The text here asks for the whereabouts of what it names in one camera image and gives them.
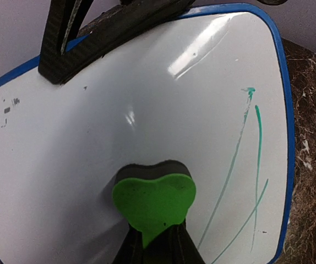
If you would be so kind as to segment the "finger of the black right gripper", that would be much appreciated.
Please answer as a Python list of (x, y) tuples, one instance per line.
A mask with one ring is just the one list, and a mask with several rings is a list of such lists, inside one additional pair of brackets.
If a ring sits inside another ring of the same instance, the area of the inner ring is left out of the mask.
[(42, 39), (38, 72), (50, 83), (65, 84), (108, 52), (169, 19), (183, 14), (193, 1), (120, 1), (102, 13), (93, 32), (67, 50), (92, 1), (51, 1)]

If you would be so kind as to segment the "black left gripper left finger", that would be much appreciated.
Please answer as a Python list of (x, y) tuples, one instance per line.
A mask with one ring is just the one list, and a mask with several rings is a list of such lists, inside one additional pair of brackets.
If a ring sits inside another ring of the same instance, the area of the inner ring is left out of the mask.
[(142, 264), (143, 256), (142, 233), (129, 224), (129, 231), (112, 264)]

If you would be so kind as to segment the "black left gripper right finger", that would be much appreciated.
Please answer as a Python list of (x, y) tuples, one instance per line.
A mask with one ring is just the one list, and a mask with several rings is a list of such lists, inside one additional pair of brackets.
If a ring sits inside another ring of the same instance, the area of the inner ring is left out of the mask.
[(205, 263), (186, 229), (186, 221), (172, 225), (146, 248), (146, 263)]

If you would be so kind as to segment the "green black whiteboard eraser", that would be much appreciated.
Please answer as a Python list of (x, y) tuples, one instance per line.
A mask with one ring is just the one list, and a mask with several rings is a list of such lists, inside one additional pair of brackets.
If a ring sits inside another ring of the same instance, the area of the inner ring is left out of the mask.
[(188, 168), (167, 160), (154, 165), (129, 164), (116, 174), (113, 203), (147, 248), (171, 226), (182, 224), (197, 188)]

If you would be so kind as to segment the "blue framed whiteboard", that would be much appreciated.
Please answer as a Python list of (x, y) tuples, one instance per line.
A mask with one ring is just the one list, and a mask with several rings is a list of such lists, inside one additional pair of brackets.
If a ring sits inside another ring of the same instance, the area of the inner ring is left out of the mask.
[(274, 263), (295, 167), (279, 31), (246, 3), (195, 7), (56, 87), (38, 58), (0, 77), (0, 261), (110, 263), (130, 163), (184, 163), (187, 229), (207, 263)]

